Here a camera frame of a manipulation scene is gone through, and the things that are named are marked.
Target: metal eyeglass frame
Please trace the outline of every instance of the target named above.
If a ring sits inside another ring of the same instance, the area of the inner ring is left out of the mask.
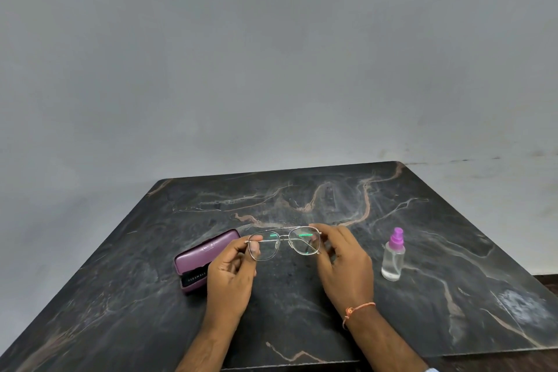
[[[310,244],[305,242],[303,239],[292,238],[291,237],[291,234],[294,231],[299,230],[300,228],[310,228],[310,229],[316,231],[316,233],[319,235],[318,243],[317,243],[317,249],[315,249],[313,246],[311,246]],[[249,244],[250,238],[252,238],[254,235],[258,235],[258,234],[265,233],[265,232],[268,232],[268,231],[277,231],[277,230],[290,230],[290,231],[286,235],[280,235],[280,234],[276,233],[279,236],[279,239],[275,243],[275,252],[270,257],[267,257],[265,259],[256,259],[254,257],[254,255],[252,254],[252,250],[250,249],[250,244]],[[318,254],[320,252],[321,232],[317,228],[314,228],[313,226],[285,226],[285,227],[281,227],[281,228],[271,228],[271,229],[268,229],[268,230],[255,232],[254,234],[249,235],[248,239],[245,241],[245,243],[248,244],[248,251],[250,252],[250,256],[252,257],[252,259],[254,259],[257,262],[264,262],[266,260],[271,259],[272,257],[274,257],[277,254],[277,252],[279,251],[279,246],[281,245],[282,240],[288,240],[289,241],[289,246],[291,247],[291,249],[295,250],[298,254],[301,254],[302,256],[312,256],[312,255]],[[292,244],[293,240],[300,240],[300,241],[304,242],[304,244],[308,245],[309,247],[311,247],[315,251],[313,253],[302,253],[302,252],[298,251],[297,249],[295,249],[295,247]]]

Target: forearm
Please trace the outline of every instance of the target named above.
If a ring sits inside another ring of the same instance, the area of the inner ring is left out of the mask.
[[[211,323],[205,320],[176,372],[220,371],[236,325]]]
[[[355,311],[346,322],[376,372],[425,372],[428,366],[375,307]]]

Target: hand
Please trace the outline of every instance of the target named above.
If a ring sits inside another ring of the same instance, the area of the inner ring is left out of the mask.
[[[246,252],[247,237],[229,243],[208,268],[208,302],[205,326],[238,326],[252,294],[255,260]],[[259,244],[250,242],[252,250]]]
[[[325,293],[342,317],[345,309],[374,301],[372,259],[360,247],[356,238],[344,226],[311,223],[331,243],[331,250],[320,250],[317,272]],[[330,255],[335,251],[335,260]]]

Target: clear plastic bottle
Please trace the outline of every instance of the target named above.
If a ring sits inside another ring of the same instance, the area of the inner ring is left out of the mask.
[[[405,256],[405,246],[403,245],[403,230],[395,228],[384,249],[382,261],[382,275],[390,281],[397,281],[401,277],[403,269],[403,257]]]

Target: table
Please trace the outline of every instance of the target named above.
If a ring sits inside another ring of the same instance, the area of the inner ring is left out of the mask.
[[[558,298],[397,162],[159,181],[0,358],[0,370],[172,371],[200,326],[172,260],[241,235],[343,223],[374,262],[380,312],[423,357],[558,347]],[[380,274],[405,230],[401,279]],[[224,368],[355,362],[312,256],[287,245],[258,264]]]

